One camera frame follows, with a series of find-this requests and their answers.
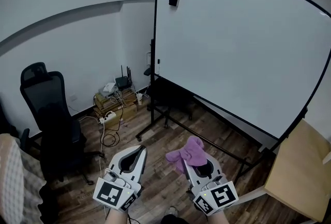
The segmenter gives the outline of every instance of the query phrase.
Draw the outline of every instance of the pink cloth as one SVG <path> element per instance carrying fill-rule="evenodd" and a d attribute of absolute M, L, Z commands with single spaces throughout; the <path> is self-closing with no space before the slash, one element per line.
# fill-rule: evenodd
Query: pink cloth
<path fill-rule="evenodd" d="M 167 161 L 175 162 L 177 169 L 182 173 L 184 173 L 183 159 L 191 166 L 202 166 L 207 164 L 202 140 L 195 136 L 190 136 L 183 148 L 169 152 L 165 157 Z"/>

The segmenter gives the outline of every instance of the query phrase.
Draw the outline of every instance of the whiteboard frame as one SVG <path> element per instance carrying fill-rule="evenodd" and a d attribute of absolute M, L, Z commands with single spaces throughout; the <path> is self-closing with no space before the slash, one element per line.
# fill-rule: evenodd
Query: whiteboard frame
<path fill-rule="evenodd" d="M 313 2 L 312 0 L 305 0 L 305 1 L 307 1 L 307 2 L 309 2 L 310 4 L 314 5 L 316 8 L 318 8 L 320 11 L 322 11 L 323 13 L 325 13 L 326 15 L 328 15 L 328 16 L 331 18 L 331 14 L 330 14 L 328 11 L 326 11 L 325 9 L 323 9 L 321 6 L 319 6 L 318 4 L 316 4 L 315 2 Z M 155 0 L 155 13 L 154 13 L 154 41 L 155 41 L 155 44 L 152 46 L 151 74 L 163 78 L 161 75 L 159 75 L 159 74 L 155 74 L 155 46 L 156 46 L 156 41 L 157 41 L 157 39 L 156 39 L 156 20 L 157 20 L 157 0 Z M 321 74 L 321 76 L 320 76 L 320 78 L 319 78 L 319 80 L 318 80 L 318 82 L 317 82 L 317 84 L 316 84 L 316 86 L 315 86 L 315 88 L 314 88 L 312 94 L 311 94 L 310 97 L 308 98 L 308 101 L 307 101 L 306 104 L 303 106 L 303 108 L 302 108 L 302 110 L 300 111 L 299 115 L 295 118 L 295 120 L 293 120 L 293 122 L 290 124 L 290 126 L 288 127 L 288 129 L 286 129 L 286 131 L 283 133 L 283 135 L 282 135 L 281 137 L 279 137 L 279 138 L 278 138 L 278 137 L 275 137 L 275 136 L 273 136 L 272 134 L 270 134 L 269 132 L 267 132 L 267 131 L 265 131 L 265 130 L 259 128 L 258 126 L 256 126 L 256 125 L 254 125 L 254 124 L 252 124 L 252 123 L 250 123 L 250 122 L 244 120 L 243 118 L 241 118 L 241 117 L 239 117 L 239 116 L 237 116 L 237 115 L 231 113 L 231 112 L 228 111 L 227 109 L 224 109 L 224 108 L 222 108 L 222 107 L 220 107 L 220 106 L 214 104 L 213 102 L 210 102 L 210 101 L 208 101 L 207 99 L 205 99 L 205 98 L 203 98 L 203 97 L 201 97 L 201 96 L 199 96 L 199 95 L 197 95 L 197 94 L 195 94 L 195 93 L 193 93 L 193 92 L 191 92 L 191 91 L 186 90 L 185 88 L 183 88 L 183 87 L 181 87 L 180 85 L 177 85 L 177 84 L 171 82 L 170 80 L 168 80 L 168 79 L 166 79 L 166 78 L 164 78 L 164 79 L 166 79 L 167 81 L 170 81 L 170 82 L 173 83 L 174 85 L 179 86 L 180 88 L 182 88 L 182 89 L 184 89 L 184 90 L 186 90 L 186 91 L 192 93 L 194 96 L 197 96 L 198 98 L 204 100 L 205 102 L 210 103 L 211 105 L 215 106 L 216 108 L 218 108 L 218 109 L 220 109 L 220 110 L 222 110 L 222 111 L 224 111 L 224 112 L 226 112 L 226 113 L 232 115 L 233 117 L 235 117 L 235 118 L 237 118 L 237 119 L 239 119 L 239 120 L 245 122 L 246 124 L 248 124 L 248 125 L 254 127 L 255 129 L 257 129 L 257 130 L 259 130 L 259 131 L 265 133 L 266 135 L 268 135 L 268 136 L 270 136 L 270 137 L 276 139 L 277 141 L 283 141 L 283 140 L 289 135 L 289 133 L 295 128 L 295 126 L 298 124 L 298 122 L 299 122 L 302 118 L 304 118 L 304 116 L 305 116 L 305 114 L 306 114 L 306 112 L 307 112 L 307 107 L 308 107 L 310 101 L 312 100 L 313 96 L 315 95 L 315 93 L 316 93 L 316 91 L 317 91 L 317 89 L 318 89 L 318 87 L 319 87 L 319 85 L 320 85 L 320 83 L 321 83 L 321 81 L 322 81 L 322 79 L 323 79 L 323 77 L 324 77 L 324 75 L 325 75 L 325 72 L 326 72 L 326 70 L 327 70 L 327 67 L 328 67 L 328 64 L 329 64 L 330 58 L 331 58 L 331 48 L 330 48 L 329 55 L 328 55 L 328 58 L 327 58 L 327 60 L 326 60 L 325 66 L 324 66 L 324 68 L 323 68 L 322 74 Z"/>

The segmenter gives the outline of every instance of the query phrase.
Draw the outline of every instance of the shoe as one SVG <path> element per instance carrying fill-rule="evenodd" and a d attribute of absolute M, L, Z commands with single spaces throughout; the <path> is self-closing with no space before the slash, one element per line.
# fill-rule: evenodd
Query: shoe
<path fill-rule="evenodd" d="M 175 217 L 177 217 L 178 216 L 178 210 L 177 210 L 177 208 L 175 208 L 174 206 L 171 206 L 165 212 L 165 216 L 166 215 L 174 215 Z"/>

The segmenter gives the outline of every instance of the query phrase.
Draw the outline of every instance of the power strip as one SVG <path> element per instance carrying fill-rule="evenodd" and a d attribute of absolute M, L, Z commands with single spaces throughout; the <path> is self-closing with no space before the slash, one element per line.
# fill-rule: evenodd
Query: power strip
<path fill-rule="evenodd" d="M 111 119 L 114 119 L 116 117 L 116 113 L 111 112 L 110 114 L 108 114 L 105 118 L 100 118 L 100 123 L 107 123 L 108 121 L 110 121 Z"/>

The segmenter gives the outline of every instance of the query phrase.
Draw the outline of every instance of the chair headrest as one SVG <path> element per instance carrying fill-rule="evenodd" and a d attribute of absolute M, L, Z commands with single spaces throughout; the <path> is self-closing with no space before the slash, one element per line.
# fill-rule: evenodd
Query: chair headrest
<path fill-rule="evenodd" d="M 21 86 L 30 87 L 40 82 L 49 81 L 52 77 L 48 74 L 44 62 L 33 63 L 21 73 Z"/>

